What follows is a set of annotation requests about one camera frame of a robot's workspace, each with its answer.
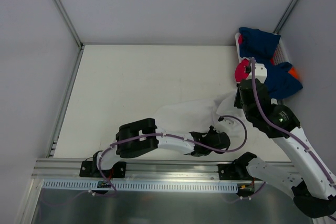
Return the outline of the white t shirt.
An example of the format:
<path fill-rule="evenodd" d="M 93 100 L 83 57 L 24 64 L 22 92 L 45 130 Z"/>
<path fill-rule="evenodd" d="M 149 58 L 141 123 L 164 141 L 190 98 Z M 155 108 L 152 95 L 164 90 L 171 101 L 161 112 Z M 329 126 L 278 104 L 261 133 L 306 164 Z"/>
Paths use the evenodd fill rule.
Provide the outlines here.
<path fill-rule="evenodd" d="M 252 127 L 241 109 L 234 107 L 236 92 L 218 95 L 215 98 L 186 101 L 177 104 L 164 105 L 153 115 L 157 126 L 172 132 L 207 132 L 213 126 L 220 132 L 225 132 L 231 141 L 243 140 L 244 126 L 247 129 L 247 144 L 254 144 L 259 137 L 258 131 Z M 232 118 L 236 125 L 218 124 L 220 116 Z"/>

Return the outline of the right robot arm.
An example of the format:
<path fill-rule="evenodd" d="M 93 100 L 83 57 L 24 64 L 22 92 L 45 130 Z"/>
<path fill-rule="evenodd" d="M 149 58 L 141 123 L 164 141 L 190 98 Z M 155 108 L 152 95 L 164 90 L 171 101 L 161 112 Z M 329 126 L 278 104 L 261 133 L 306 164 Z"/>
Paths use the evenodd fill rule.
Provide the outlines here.
<path fill-rule="evenodd" d="M 269 183 L 288 195 L 310 218 L 335 214 L 335 175 L 311 146 L 295 114 L 285 105 L 272 103 L 266 86 L 257 79 L 238 84 L 235 107 L 283 150 L 298 172 L 290 174 L 246 152 L 231 164 L 236 176 Z"/>

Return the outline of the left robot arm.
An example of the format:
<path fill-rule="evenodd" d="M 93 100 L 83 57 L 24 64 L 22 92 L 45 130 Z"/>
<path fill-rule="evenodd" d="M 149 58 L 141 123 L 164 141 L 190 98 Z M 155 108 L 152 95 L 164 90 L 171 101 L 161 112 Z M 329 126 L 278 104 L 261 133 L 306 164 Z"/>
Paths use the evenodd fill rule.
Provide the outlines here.
<path fill-rule="evenodd" d="M 122 159 L 137 158 L 156 149 L 202 157 L 211 152 L 222 154 L 229 147 L 229 136 L 215 130 L 213 126 L 205 133 L 181 134 L 160 128 L 155 119 L 147 118 L 120 126 L 115 141 L 106 150 L 96 153 L 91 170 L 103 177 Z"/>

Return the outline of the pink t shirt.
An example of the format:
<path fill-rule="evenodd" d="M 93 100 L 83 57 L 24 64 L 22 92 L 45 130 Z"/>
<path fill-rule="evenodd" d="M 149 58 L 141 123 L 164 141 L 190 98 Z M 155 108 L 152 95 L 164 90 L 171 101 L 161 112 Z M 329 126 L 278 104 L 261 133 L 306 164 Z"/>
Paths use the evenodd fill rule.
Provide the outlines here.
<path fill-rule="evenodd" d="M 237 65 L 234 77 L 236 83 L 241 83 L 243 80 L 251 79 L 251 62 L 248 59 L 243 59 Z"/>

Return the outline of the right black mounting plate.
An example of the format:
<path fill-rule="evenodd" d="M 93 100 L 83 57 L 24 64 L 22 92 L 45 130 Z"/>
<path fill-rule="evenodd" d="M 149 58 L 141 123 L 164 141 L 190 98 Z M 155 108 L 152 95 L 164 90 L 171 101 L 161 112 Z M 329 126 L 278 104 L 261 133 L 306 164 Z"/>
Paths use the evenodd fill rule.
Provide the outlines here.
<path fill-rule="evenodd" d="M 245 166 L 239 164 L 218 164 L 220 180 L 252 180 Z"/>

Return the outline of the black mounting plate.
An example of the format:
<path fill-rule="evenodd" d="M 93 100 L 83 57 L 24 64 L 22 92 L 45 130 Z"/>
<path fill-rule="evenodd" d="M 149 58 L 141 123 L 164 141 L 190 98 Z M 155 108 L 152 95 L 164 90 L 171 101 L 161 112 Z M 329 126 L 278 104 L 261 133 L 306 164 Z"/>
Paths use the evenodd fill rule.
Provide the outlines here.
<path fill-rule="evenodd" d="M 239 164 L 218 164 L 220 180 L 252 180 L 245 166 Z"/>
<path fill-rule="evenodd" d="M 126 162 L 117 162 L 109 170 L 102 170 L 106 178 L 125 178 Z M 94 161 L 85 160 L 81 163 L 79 177 L 83 178 L 102 178 L 96 163 Z"/>

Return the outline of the blue t shirt pile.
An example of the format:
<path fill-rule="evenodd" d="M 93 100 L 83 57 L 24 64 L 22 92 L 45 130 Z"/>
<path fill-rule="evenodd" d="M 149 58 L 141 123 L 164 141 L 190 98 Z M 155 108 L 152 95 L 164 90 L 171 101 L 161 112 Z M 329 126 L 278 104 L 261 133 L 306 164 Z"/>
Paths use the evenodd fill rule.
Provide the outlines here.
<path fill-rule="evenodd" d="M 239 56 L 255 58 L 257 63 L 267 69 L 264 82 L 272 99 L 286 99 L 303 89 L 301 82 L 290 71 L 293 65 L 287 61 L 273 64 L 272 58 L 279 45 L 281 36 L 260 29 L 240 27 Z"/>

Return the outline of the orange t shirt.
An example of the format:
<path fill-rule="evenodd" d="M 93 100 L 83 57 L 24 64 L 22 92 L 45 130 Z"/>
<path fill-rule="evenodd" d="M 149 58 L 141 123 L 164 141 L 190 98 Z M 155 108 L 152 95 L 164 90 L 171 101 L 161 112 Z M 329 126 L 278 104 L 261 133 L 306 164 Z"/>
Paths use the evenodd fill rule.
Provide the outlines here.
<path fill-rule="evenodd" d="M 295 79 L 300 80 L 299 74 L 296 71 L 295 67 L 291 67 L 288 71 L 288 73 L 293 76 Z"/>

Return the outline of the white plastic basket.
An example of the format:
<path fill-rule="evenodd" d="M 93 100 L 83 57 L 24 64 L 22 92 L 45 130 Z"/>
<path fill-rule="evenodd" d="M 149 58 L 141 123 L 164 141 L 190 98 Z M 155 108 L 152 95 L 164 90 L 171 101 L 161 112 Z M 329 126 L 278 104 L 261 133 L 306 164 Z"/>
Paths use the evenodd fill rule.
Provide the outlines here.
<path fill-rule="evenodd" d="M 238 62 L 240 63 L 243 60 L 243 58 L 240 56 L 239 38 L 240 38 L 240 33 L 236 33 L 235 43 L 236 43 L 236 49 L 237 49 Z M 270 62 L 273 65 L 278 65 L 283 62 L 290 62 L 287 50 L 285 49 L 285 45 L 282 39 L 279 40 L 279 44 Z"/>

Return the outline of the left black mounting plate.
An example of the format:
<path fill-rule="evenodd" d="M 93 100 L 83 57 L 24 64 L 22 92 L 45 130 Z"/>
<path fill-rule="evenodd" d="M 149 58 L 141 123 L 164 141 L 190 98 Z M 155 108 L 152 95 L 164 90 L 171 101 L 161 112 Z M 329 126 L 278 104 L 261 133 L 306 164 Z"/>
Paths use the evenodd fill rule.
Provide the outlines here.
<path fill-rule="evenodd" d="M 117 162 L 109 170 L 102 170 L 106 178 L 125 178 L 126 162 Z M 83 178 L 102 178 L 96 163 L 94 161 L 85 160 L 81 163 L 79 177 Z"/>

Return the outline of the right corner aluminium post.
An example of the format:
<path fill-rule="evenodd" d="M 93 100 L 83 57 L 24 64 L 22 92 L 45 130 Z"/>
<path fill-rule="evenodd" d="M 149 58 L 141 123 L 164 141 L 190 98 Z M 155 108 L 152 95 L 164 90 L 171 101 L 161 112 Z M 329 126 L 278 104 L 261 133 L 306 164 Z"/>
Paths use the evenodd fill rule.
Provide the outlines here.
<path fill-rule="evenodd" d="M 300 0 L 290 0 L 279 22 L 277 23 L 275 29 L 273 30 L 274 34 L 279 34 L 282 31 L 290 15 L 293 13 L 295 7 L 298 5 L 299 1 Z"/>

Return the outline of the corner aluminium post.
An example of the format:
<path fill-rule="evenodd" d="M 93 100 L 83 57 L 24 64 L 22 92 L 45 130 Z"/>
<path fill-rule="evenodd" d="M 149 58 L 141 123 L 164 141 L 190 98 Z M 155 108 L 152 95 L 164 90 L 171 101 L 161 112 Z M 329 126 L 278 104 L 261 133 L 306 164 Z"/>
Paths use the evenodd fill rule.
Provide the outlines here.
<path fill-rule="evenodd" d="M 282 31 L 290 15 L 293 13 L 295 7 L 298 5 L 299 1 L 300 0 L 290 0 L 279 22 L 277 23 L 275 29 L 273 30 L 274 34 L 279 34 Z"/>
<path fill-rule="evenodd" d="M 83 42 L 81 41 L 81 39 L 80 39 L 80 37 L 79 37 L 79 35 L 78 35 L 74 25 L 73 25 L 73 22 L 71 21 L 63 3 L 62 3 L 62 1 L 61 0 L 52 0 L 52 1 L 54 3 L 55 7 L 57 8 L 57 11 L 60 13 L 67 29 L 69 30 L 72 38 L 74 39 L 77 47 L 79 49 L 82 49 Z"/>

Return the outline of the aluminium front rail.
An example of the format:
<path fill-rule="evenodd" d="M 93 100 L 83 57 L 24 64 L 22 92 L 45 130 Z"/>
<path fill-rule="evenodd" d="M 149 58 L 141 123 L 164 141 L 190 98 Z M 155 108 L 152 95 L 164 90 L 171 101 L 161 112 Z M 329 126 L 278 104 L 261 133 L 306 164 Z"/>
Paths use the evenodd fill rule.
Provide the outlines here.
<path fill-rule="evenodd" d="M 34 179 L 88 179 L 82 177 L 87 170 L 82 168 L 81 159 L 40 158 L 32 172 Z M 125 176 L 129 181 L 161 182 L 250 182 L 250 176 L 240 178 L 226 175 L 230 162 L 212 161 L 150 161 L 126 159 Z"/>

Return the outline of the left corner aluminium post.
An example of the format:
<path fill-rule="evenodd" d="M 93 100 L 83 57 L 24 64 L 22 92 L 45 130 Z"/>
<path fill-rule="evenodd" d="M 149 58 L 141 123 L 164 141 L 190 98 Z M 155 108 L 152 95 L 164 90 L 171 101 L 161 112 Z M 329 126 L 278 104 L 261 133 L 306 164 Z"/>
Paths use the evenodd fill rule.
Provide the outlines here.
<path fill-rule="evenodd" d="M 79 37 L 79 35 L 78 35 L 74 25 L 73 25 L 73 22 L 71 21 L 63 3 L 62 3 L 62 1 L 61 0 L 52 0 L 52 1 L 54 3 L 55 7 L 57 8 L 57 11 L 60 13 L 67 29 L 69 30 L 72 38 L 74 39 L 77 47 L 79 49 L 82 49 L 83 42 L 81 41 L 81 39 L 80 39 L 80 37 Z"/>

